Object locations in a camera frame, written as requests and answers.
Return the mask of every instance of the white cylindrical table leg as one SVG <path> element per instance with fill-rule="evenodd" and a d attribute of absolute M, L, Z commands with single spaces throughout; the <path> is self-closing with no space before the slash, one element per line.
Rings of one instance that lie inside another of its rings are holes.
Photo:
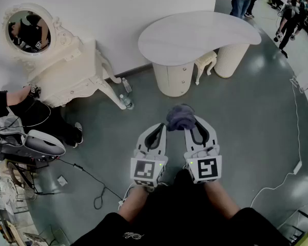
<path fill-rule="evenodd" d="M 245 55 L 249 44 L 229 45 L 219 49 L 215 72 L 218 76 L 229 78 Z"/>
<path fill-rule="evenodd" d="M 167 96 L 182 96 L 190 87 L 194 62 L 181 66 L 163 66 L 153 63 L 158 87 Z"/>

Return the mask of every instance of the ornate mirror frame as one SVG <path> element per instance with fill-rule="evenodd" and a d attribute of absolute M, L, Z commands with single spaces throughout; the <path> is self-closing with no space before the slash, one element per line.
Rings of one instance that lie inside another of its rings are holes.
<path fill-rule="evenodd" d="M 51 43 L 48 49 L 37 53 L 29 53 L 19 49 L 11 42 L 8 34 L 8 22 L 12 15 L 20 11 L 32 11 L 46 22 L 51 35 Z M 29 73 L 28 81 L 35 79 L 42 71 L 59 60 L 72 60 L 82 52 L 83 44 L 80 39 L 64 29 L 58 17 L 52 18 L 46 9 L 33 3 L 23 3 L 6 11 L 2 23 L 2 35 L 10 54 L 15 59 L 21 60 L 24 68 Z"/>

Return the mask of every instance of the gray towel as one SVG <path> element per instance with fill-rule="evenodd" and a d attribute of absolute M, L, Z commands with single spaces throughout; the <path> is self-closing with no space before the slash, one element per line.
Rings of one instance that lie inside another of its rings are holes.
<path fill-rule="evenodd" d="M 193 129 L 196 122 L 194 109 L 186 104 L 176 105 L 169 111 L 166 120 L 169 122 L 168 131 Z"/>

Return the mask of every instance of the water bottle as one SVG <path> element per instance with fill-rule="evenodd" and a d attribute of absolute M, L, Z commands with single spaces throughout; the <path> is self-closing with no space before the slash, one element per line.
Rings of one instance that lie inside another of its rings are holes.
<path fill-rule="evenodd" d="M 132 91 L 131 86 L 129 85 L 128 80 L 126 80 L 124 77 L 122 78 L 122 83 L 124 85 L 125 91 L 127 91 L 127 93 L 130 93 Z"/>
<path fill-rule="evenodd" d="M 127 96 L 120 95 L 121 102 L 127 107 L 127 109 L 132 110 L 134 108 L 134 104 L 131 99 Z"/>

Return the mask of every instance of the small white stool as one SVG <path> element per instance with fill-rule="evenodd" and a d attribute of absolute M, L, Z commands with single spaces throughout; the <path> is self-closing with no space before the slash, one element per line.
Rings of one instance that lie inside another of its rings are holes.
<path fill-rule="evenodd" d="M 198 73 L 197 73 L 197 78 L 195 84 L 198 85 L 200 82 L 200 77 L 204 71 L 204 68 L 208 66 L 206 74 L 209 76 L 211 75 L 210 70 L 215 66 L 217 63 L 217 54 L 214 51 L 211 51 L 200 58 L 195 60 L 195 64 L 197 65 L 198 68 Z"/>

